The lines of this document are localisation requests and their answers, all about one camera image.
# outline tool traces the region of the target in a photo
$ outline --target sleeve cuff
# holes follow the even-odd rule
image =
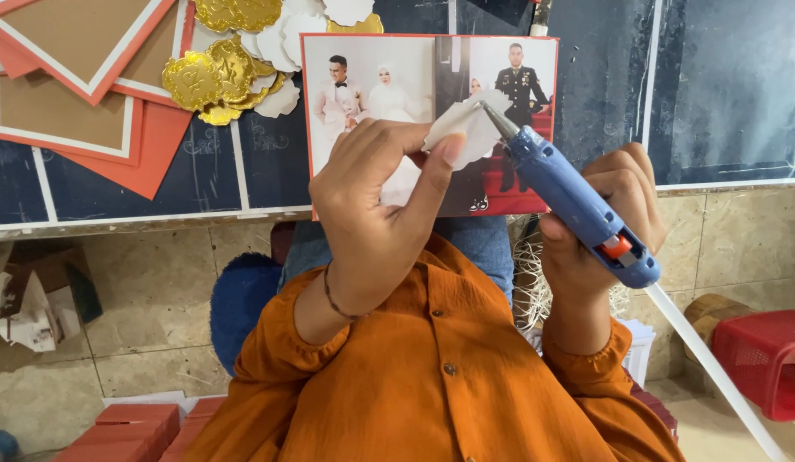
[[[543,331],[543,359],[561,384],[592,384],[600,382],[628,381],[622,363],[632,346],[632,333],[613,317],[611,336],[601,351],[590,356],[568,354],[557,347],[549,335]]]
[[[300,338],[295,328],[295,301],[307,285],[323,273],[315,268],[290,280],[281,292],[261,311],[264,336],[270,353],[302,371],[316,373],[329,363],[349,335],[349,327],[323,345],[312,345]]]

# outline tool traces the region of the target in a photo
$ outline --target orange shirt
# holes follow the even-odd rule
[[[244,342],[237,377],[186,462],[683,460],[669,430],[629,395],[629,330],[543,358],[515,330],[497,285],[433,235],[371,316],[325,345],[300,339],[292,279]]]

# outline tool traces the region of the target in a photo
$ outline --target white wedding dress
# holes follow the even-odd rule
[[[380,84],[369,93],[370,115],[392,121],[425,121],[423,108],[412,101],[406,91],[394,82]],[[421,177],[421,170],[408,157],[403,157],[395,173],[383,184],[380,202],[384,205],[406,205]]]

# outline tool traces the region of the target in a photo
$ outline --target red plastic basket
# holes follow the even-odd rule
[[[795,420],[795,310],[721,320],[711,351],[763,415]]]

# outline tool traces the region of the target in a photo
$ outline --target blue jeans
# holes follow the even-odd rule
[[[440,218],[434,222],[434,232],[451,242],[472,263],[480,268],[503,290],[512,306],[512,278],[514,264],[509,247],[505,216],[469,216]],[[329,242],[320,223],[299,221],[295,236],[283,265],[278,291],[290,278],[332,259]]]

